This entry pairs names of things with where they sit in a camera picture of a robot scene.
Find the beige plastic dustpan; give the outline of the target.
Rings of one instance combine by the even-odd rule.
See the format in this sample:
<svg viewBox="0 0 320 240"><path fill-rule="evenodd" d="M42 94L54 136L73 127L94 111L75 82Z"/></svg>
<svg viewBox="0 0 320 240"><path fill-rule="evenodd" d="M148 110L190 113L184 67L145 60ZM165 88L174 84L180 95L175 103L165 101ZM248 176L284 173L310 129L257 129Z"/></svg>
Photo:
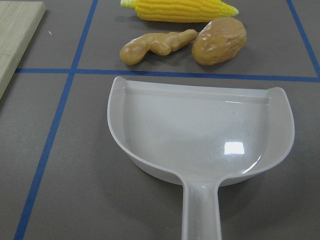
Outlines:
<svg viewBox="0 0 320 240"><path fill-rule="evenodd" d="M295 124L285 91L116 77L107 104L115 142L143 171L183 187L184 240L222 238L218 189L281 163Z"/></svg>

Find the toy ginger root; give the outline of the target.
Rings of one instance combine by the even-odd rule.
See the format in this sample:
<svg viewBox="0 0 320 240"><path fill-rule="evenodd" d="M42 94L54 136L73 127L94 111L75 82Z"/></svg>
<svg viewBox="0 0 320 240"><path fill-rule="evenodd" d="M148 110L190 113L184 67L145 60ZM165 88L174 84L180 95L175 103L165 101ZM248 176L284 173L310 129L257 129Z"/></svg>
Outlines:
<svg viewBox="0 0 320 240"><path fill-rule="evenodd" d="M194 29L182 32L146 33L125 44L119 52L119 57L126 65L136 65L148 52L167 56L190 44L197 35Z"/></svg>

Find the toy brown potato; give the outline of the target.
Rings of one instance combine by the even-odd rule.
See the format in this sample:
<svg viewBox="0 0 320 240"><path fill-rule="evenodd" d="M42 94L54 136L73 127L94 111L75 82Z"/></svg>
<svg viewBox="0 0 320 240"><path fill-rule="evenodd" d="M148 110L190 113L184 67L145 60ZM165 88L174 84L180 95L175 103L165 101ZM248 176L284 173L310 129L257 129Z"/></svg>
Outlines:
<svg viewBox="0 0 320 240"><path fill-rule="evenodd" d="M240 20L233 17L217 18L197 35L192 56L202 66L217 65L235 57L246 42L247 31Z"/></svg>

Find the toy yellow corn cob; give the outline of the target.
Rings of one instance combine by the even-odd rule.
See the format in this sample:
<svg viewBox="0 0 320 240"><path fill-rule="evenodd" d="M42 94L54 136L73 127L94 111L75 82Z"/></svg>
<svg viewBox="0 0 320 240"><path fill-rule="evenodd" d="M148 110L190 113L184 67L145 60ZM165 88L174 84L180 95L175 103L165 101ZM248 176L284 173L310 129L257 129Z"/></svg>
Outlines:
<svg viewBox="0 0 320 240"><path fill-rule="evenodd" d="M239 14L237 8L221 0L122 0L120 6L150 22L208 23Z"/></svg>

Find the wooden cutting board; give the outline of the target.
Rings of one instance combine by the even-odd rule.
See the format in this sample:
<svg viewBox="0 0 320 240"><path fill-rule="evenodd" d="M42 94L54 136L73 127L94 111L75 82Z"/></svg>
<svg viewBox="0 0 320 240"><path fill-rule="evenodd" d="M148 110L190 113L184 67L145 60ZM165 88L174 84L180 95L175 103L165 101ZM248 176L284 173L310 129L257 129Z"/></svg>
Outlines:
<svg viewBox="0 0 320 240"><path fill-rule="evenodd" d="M41 1L0 2L0 95L3 96L46 11Z"/></svg>

